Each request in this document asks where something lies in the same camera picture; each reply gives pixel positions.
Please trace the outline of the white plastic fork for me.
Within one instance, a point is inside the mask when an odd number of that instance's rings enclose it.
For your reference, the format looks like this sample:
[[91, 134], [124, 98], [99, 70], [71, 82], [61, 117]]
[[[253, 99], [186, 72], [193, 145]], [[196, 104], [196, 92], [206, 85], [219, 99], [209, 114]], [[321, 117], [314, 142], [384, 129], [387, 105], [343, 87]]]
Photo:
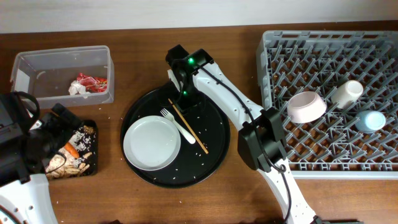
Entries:
[[174, 116], [165, 108], [162, 108], [160, 111], [161, 115], [163, 117], [165, 117], [166, 119], [168, 119], [169, 121], [171, 121], [176, 128], [180, 131], [180, 133], [182, 134], [182, 136], [190, 143], [190, 144], [195, 144], [196, 143], [196, 139], [186, 130], [184, 129], [181, 125], [179, 125]]

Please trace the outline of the white tissue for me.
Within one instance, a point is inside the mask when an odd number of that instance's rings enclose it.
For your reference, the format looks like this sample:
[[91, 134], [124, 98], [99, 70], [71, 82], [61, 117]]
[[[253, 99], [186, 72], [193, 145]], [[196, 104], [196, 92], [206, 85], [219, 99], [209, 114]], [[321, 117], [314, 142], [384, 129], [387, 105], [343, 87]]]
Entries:
[[71, 82], [68, 92], [70, 95], [84, 95], [90, 93], [86, 90], [84, 85], [80, 84], [80, 82], [76, 80]]

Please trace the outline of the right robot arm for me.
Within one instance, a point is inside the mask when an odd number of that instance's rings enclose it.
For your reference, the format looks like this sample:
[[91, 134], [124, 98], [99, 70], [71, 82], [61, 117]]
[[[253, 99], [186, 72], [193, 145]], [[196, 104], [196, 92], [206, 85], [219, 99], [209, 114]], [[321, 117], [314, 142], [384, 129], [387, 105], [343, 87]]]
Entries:
[[191, 112], [210, 99], [238, 131], [238, 151], [252, 170], [262, 175], [277, 199], [284, 223], [321, 223], [304, 199], [290, 170], [287, 141], [279, 112], [264, 109], [246, 97], [203, 49], [190, 54], [181, 45], [168, 50], [169, 79], [179, 94], [171, 101]]

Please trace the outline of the pink bowl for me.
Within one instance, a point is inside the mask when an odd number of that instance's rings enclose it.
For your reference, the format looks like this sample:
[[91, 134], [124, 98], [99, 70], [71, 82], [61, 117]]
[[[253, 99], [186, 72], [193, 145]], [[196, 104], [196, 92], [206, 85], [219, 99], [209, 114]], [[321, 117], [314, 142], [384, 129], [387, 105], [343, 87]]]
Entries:
[[320, 118], [326, 111], [326, 103], [314, 91], [303, 91], [288, 101], [287, 115], [293, 123], [309, 123]]

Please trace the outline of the brown food lump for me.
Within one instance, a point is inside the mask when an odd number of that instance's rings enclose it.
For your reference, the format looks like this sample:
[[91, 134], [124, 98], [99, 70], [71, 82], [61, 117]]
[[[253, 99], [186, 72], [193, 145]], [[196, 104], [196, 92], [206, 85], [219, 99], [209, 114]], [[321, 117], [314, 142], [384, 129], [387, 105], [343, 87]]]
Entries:
[[92, 135], [95, 133], [94, 127], [86, 126], [86, 125], [83, 126], [83, 131], [85, 134], [89, 134], [89, 135]]

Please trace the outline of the white cup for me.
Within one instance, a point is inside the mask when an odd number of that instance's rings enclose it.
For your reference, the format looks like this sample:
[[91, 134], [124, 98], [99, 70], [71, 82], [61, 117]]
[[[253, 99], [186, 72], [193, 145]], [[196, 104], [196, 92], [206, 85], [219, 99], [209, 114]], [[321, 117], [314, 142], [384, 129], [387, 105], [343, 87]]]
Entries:
[[337, 104], [337, 108], [344, 109], [354, 103], [362, 94], [364, 88], [360, 82], [349, 80], [341, 85], [331, 96], [331, 102]]

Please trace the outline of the light blue cup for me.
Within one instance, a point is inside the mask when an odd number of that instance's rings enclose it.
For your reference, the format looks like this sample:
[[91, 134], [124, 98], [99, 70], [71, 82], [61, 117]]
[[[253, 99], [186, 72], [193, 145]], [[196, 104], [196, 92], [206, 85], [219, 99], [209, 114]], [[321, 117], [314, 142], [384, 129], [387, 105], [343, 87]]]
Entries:
[[362, 111], [356, 117], [359, 118], [355, 124], [357, 130], [366, 134], [374, 133], [386, 124], [386, 117], [379, 111]]

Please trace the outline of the wooden chopstick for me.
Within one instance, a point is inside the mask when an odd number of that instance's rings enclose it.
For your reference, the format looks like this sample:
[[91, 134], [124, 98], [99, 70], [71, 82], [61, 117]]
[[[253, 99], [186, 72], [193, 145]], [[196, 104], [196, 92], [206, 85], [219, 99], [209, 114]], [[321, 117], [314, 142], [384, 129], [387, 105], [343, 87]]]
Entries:
[[200, 139], [198, 138], [198, 136], [196, 135], [196, 133], [194, 132], [194, 130], [191, 128], [191, 126], [187, 123], [187, 120], [183, 117], [183, 115], [181, 114], [181, 112], [178, 110], [178, 108], [176, 107], [175, 103], [168, 98], [169, 103], [172, 105], [172, 107], [174, 108], [174, 110], [177, 112], [177, 114], [179, 115], [180, 119], [184, 122], [184, 124], [186, 125], [186, 127], [188, 128], [188, 130], [190, 131], [190, 133], [193, 135], [193, 137], [196, 139], [197, 143], [199, 143], [200, 147], [204, 150], [205, 154], [208, 154], [208, 150], [207, 148], [204, 146], [204, 144], [200, 141]]

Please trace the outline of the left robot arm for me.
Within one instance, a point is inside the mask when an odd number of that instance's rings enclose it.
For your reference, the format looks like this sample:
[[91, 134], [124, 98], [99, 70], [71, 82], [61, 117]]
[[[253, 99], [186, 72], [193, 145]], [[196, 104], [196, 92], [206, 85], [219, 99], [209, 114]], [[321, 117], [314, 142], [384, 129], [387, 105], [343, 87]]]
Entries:
[[1, 221], [56, 223], [45, 168], [83, 121], [57, 103], [44, 117], [28, 93], [1, 95]]

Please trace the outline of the orange carrot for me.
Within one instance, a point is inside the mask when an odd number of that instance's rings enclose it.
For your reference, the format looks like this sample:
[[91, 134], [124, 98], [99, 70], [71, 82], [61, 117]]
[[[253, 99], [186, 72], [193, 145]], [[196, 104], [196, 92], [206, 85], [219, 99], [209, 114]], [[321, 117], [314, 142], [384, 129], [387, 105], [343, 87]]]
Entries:
[[68, 142], [64, 146], [65, 150], [71, 154], [75, 159], [78, 159], [80, 157], [78, 151]]

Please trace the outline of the red snack wrapper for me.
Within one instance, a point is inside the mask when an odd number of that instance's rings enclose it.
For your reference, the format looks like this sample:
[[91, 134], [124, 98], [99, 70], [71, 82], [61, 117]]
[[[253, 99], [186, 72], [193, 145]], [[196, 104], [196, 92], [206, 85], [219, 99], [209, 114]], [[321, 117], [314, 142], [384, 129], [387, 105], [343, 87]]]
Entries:
[[104, 92], [108, 86], [108, 80], [106, 78], [91, 77], [83, 73], [79, 73], [76, 80], [90, 93]]

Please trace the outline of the grey plate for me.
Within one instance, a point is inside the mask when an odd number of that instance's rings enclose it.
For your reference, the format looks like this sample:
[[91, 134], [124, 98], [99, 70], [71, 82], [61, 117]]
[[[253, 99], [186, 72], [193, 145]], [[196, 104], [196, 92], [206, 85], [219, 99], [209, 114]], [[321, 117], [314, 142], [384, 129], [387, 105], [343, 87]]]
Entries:
[[177, 157], [181, 146], [178, 129], [161, 116], [146, 116], [135, 121], [125, 133], [123, 151], [126, 159], [145, 171], [160, 170]]

